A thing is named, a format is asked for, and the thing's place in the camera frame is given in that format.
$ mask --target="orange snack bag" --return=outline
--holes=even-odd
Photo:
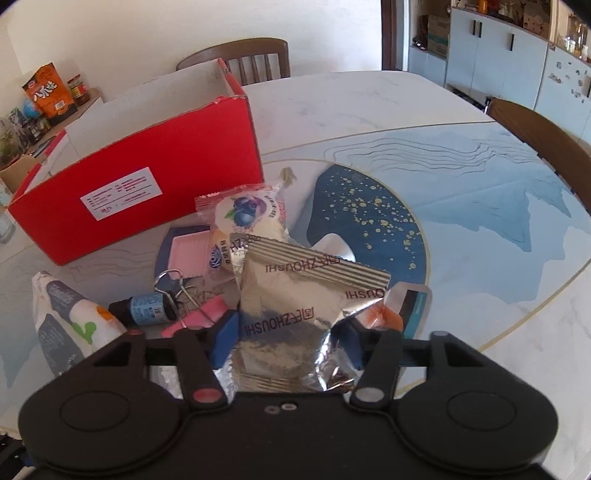
[[[53,63],[38,69],[22,88],[53,127],[78,110]]]

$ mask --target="red cardboard box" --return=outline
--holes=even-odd
[[[262,181],[246,94],[221,60],[139,85],[66,127],[8,209],[58,265]]]

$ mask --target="foil packet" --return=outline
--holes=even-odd
[[[255,235],[231,235],[230,247],[241,291],[239,390],[352,387],[358,372],[331,328],[383,304],[390,273]]]

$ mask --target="blue table pattern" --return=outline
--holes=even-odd
[[[496,123],[355,135],[267,154],[263,163],[268,181],[290,169],[285,195],[296,241],[313,245],[338,233],[358,261],[389,270],[393,283],[430,287],[422,337],[448,330],[489,345],[591,261],[591,218],[578,198]]]

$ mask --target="door frame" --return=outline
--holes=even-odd
[[[396,0],[381,0],[382,70],[396,69]]]

